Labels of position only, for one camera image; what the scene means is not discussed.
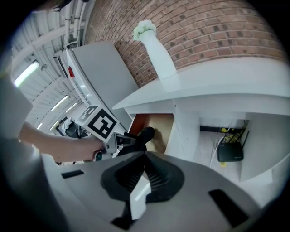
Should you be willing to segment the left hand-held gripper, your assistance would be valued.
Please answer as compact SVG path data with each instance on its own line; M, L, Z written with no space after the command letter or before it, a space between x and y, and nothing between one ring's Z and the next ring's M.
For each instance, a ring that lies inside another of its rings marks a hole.
M119 136L116 129L119 121L102 106L89 106L77 119L77 135L83 144L94 148L92 159L113 158L119 151ZM123 146L133 146L137 136L125 133Z

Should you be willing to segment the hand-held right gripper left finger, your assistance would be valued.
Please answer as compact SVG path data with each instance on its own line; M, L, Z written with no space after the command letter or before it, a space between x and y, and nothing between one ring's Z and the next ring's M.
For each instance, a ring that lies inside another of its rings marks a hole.
M48 185L53 207L49 223L62 232L144 232L145 217L133 221L129 200L112 199L104 188L103 174L115 180L111 167L143 157L132 153L86 164L58 166L48 158Z

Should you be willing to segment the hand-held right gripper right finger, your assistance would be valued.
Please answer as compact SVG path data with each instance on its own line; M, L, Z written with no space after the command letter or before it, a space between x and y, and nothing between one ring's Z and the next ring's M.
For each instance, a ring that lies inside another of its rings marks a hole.
M213 169L147 152L178 166L184 184L169 201L147 204L137 232L248 232L261 209L243 189Z

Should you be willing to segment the person's left hand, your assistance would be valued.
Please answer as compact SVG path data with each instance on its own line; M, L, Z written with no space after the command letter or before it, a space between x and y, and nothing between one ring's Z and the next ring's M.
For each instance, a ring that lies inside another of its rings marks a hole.
M77 140L80 158L85 161L94 160L96 154L104 149L104 142L93 135Z

